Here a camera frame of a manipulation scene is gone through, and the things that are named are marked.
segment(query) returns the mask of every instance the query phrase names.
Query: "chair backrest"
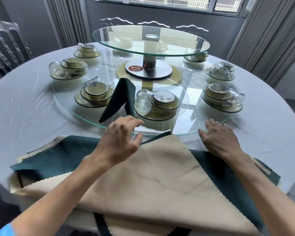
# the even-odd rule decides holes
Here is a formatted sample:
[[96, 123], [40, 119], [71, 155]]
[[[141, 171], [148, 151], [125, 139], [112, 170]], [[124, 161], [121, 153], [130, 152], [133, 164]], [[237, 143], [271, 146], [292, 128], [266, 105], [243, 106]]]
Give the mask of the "chair backrest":
[[0, 79], [32, 58], [19, 26], [0, 21]]

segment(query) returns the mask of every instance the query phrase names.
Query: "beige napkin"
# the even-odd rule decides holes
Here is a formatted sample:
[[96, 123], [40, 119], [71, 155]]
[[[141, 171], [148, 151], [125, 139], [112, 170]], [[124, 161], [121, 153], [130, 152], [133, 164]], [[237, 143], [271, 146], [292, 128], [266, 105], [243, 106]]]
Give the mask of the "beige napkin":
[[[69, 174], [32, 184], [24, 180], [24, 188], [13, 178], [11, 192], [40, 198]], [[104, 214], [108, 227], [117, 236], [167, 235], [175, 227], [230, 235], [260, 234], [217, 189], [175, 135], [141, 145], [128, 160], [101, 176], [77, 207]], [[157, 225], [164, 227], [152, 230]]]

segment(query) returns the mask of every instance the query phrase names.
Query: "white tablecloth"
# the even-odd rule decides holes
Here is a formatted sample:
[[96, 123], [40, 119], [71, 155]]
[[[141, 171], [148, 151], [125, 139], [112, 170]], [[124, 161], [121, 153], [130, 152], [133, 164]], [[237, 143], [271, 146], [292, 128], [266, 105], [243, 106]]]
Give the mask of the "white tablecloth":
[[[103, 129], [75, 117], [52, 91], [49, 63], [72, 56], [75, 49], [39, 56], [0, 80], [0, 183], [4, 187], [8, 188], [7, 178], [12, 173], [9, 166], [26, 152], [59, 135], [101, 136]], [[217, 63], [221, 59], [209, 56], [208, 61]], [[279, 187], [287, 192], [295, 182], [295, 114], [256, 76], [237, 66], [235, 76], [236, 86], [246, 99], [237, 114], [234, 132], [245, 152], [282, 177]], [[191, 149], [205, 149], [197, 134], [180, 139]]]

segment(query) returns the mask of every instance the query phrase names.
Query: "dark green napkin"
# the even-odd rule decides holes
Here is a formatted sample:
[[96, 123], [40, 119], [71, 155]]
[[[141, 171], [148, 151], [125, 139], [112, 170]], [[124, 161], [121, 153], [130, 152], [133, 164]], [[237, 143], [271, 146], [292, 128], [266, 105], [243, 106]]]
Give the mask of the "dark green napkin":
[[136, 87], [129, 79], [120, 78], [111, 99], [106, 106], [99, 122], [102, 123], [113, 116], [125, 104], [127, 115], [134, 117], [134, 99]]
[[[141, 144], [155, 141], [170, 134], [170, 132], [162, 133]], [[32, 157], [25, 158], [21, 163], [11, 166], [11, 169], [21, 176], [26, 176], [35, 181], [71, 172], [75, 170], [86, 155], [89, 155], [94, 150], [99, 140], [99, 138], [68, 136], [53, 147], [37, 153]], [[263, 220], [251, 197], [231, 168], [223, 160], [209, 152], [198, 150], [190, 150], [190, 152], [221, 193], [245, 215], [257, 229], [261, 230], [264, 226]], [[260, 170], [277, 185], [280, 176], [264, 163], [260, 163], [270, 171], [270, 175], [266, 174], [262, 169]]]

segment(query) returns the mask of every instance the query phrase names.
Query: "blue wristband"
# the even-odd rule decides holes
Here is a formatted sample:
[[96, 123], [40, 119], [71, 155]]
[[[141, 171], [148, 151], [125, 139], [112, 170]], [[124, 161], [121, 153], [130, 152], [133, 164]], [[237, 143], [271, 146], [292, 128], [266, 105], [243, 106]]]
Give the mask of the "blue wristband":
[[11, 224], [7, 224], [2, 229], [0, 229], [0, 236], [15, 236]]

